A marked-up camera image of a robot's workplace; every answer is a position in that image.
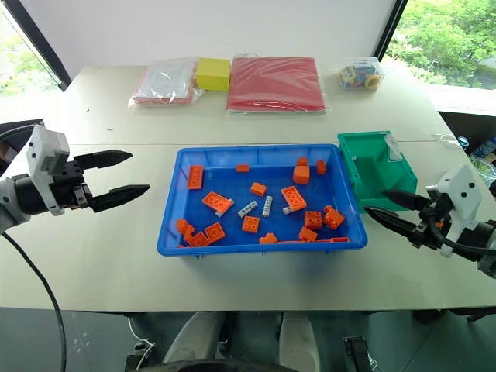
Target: red plastic bag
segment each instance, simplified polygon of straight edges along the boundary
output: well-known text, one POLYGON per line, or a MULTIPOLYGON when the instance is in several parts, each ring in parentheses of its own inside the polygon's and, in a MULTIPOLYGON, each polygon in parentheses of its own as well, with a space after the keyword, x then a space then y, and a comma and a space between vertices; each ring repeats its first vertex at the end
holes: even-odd
POLYGON ((311 57, 234 58, 227 109, 234 112, 324 112, 311 57))

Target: yellow box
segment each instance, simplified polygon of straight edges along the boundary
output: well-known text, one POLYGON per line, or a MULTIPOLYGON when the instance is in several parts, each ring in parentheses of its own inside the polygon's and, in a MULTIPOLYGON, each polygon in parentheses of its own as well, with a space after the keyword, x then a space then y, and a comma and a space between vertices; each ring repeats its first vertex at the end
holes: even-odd
POLYGON ((200 58, 196 69, 196 85, 207 91, 228 91, 230 74, 229 60, 200 58))

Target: black cable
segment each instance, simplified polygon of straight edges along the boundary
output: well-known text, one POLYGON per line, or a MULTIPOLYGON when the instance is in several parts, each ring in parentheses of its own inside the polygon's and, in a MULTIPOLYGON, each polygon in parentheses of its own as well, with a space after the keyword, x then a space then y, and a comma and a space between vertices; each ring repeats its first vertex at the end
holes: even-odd
POLYGON ((496 250, 488 250, 487 248, 482 248, 479 246, 467 246, 465 244, 453 242, 452 240, 447 239, 437 228, 436 219, 434 217, 431 217, 429 219, 429 228, 431 230, 431 233, 434 235, 434 238, 436 238, 438 242, 452 247, 455 253, 457 250, 459 250, 465 253, 482 254, 485 256, 496 256, 496 250))
POLYGON ((7 239, 9 243, 11 243, 14 248, 17 249, 19 254, 22 256, 25 262, 31 267, 31 269, 34 271, 34 274, 41 280, 43 283, 43 286, 46 289, 46 292, 48 293, 48 297, 50 297, 50 300, 52 301, 53 308, 55 309, 55 315, 57 316, 57 322, 59 325, 59 333, 60 333, 60 346, 62 349, 62 356, 60 359, 60 372, 65 371, 65 366, 67 364, 67 343, 65 339, 65 328, 64 328, 64 322, 62 321, 62 313, 60 312, 59 304, 57 303, 57 300, 55 296, 53 295, 52 289, 48 285, 47 279, 40 273, 38 268, 35 266, 35 264, 31 261, 31 259, 28 257, 26 252, 21 248, 21 246, 13 239, 11 238, 6 232, 4 232, 3 237, 7 239))
POLYGON ((24 132, 32 132, 35 125, 36 124, 29 124, 27 126, 18 126, 16 128, 8 129, 8 130, 0 133, 0 141, 3 141, 6 138, 9 138, 10 136, 13 136, 15 134, 24 133, 24 132))

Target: cable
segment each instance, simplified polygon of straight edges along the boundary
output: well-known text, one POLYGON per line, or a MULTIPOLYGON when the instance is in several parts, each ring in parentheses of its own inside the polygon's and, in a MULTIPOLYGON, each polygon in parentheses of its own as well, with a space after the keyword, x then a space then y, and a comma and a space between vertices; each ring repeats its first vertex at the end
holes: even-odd
POLYGON ((431 217, 429 219, 429 228, 431 233, 434 235, 434 238, 441 244, 446 244, 447 246, 452 247, 456 251, 463 251, 465 253, 475 253, 482 254, 485 256, 496 256, 496 250, 488 250, 486 248, 481 248, 479 246, 467 246, 465 244, 453 242, 452 240, 447 239, 437 228, 436 219, 431 217))
POLYGON ((13 136, 15 134, 24 133, 24 132, 32 132, 35 125, 36 124, 29 124, 27 126, 18 126, 17 128, 8 129, 8 130, 0 133, 0 141, 3 141, 3 140, 5 140, 5 139, 7 139, 10 136, 13 136))
POLYGON ((59 304, 57 303, 57 300, 55 296, 53 295, 52 289, 48 285, 47 279, 43 276, 43 274, 40 273, 38 268, 35 266, 35 264, 31 261, 31 259, 28 257, 26 252, 21 248, 21 246, 13 239, 11 238, 6 232, 4 232, 3 237, 11 243, 14 248, 17 249, 19 254, 22 256, 24 261, 31 267, 31 269, 34 271, 34 274, 41 280, 43 283, 43 286, 45 287, 45 290, 48 294, 48 297, 50 297, 50 300, 52 301, 53 308, 55 309, 55 315, 57 316, 57 322, 59 325, 59 333, 60 333, 60 348, 61 348, 61 358, 60 358, 60 372, 65 371, 65 367, 67 364, 67 342, 65 339, 65 328, 64 328, 64 322, 62 321, 62 313, 60 312, 59 304))
POLYGON ((146 355, 148 354, 148 352, 150 350, 152 350, 152 347, 154 347, 155 344, 153 344, 152 346, 149 346, 148 349, 146 349, 145 353, 143 354, 143 356, 141 357, 141 359, 139 360, 140 362, 138 363, 138 365, 136 366, 136 370, 140 369, 141 368, 141 364, 143 363, 143 361, 145 360, 145 357, 146 355))
POLYGON ((134 333, 133 325, 131 324, 131 318, 128 318, 127 322, 129 324, 129 329, 131 330, 131 333, 133 334, 133 337, 135 339, 137 339, 138 341, 140 341, 141 343, 145 343, 146 345, 148 345, 148 349, 146 349, 145 353, 141 356, 141 359, 139 360, 140 362, 138 363, 138 365, 136 367, 136 370, 138 370, 141 368, 141 364, 143 364, 143 361, 145 360, 146 355, 149 353, 150 350, 152 350, 152 348, 155 346, 155 344, 151 343, 148 339, 142 339, 141 337, 139 337, 137 334, 134 333))

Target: white wire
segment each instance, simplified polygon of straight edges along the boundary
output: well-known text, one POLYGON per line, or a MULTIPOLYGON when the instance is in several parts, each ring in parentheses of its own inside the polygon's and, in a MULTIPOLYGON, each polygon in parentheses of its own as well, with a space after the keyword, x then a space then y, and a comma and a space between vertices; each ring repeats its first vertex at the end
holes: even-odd
POLYGON ((141 363, 145 360, 146 355, 148 354, 148 352, 150 350, 152 350, 152 347, 154 347, 154 346, 155 346, 155 344, 152 344, 151 346, 148 347, 148 349, 146 349, 145 353, 143 354, 143 356, 139 360, 140 362, 138 363, 138 366, 136 367, 136 370, 138 370, 138 369, 141 368, 141 363))
POLYGON ((129 329, 131 330, 131 333, 133 334, 133 337, 135 339, 137 339, 138 341, 141 341, 142 343, 145 343, 146 345, 148 345, 149 347, 152 347, 154 346, 155 344, 154 343, 151 343, 150 341, 148 341, 148 339, 141 339, 139 338, 135 333, 134 333, 134 330, 133 330, 133 326, 131 325, 131 318, 128 318, 127 319, 127 322, 129 324, 129 329))

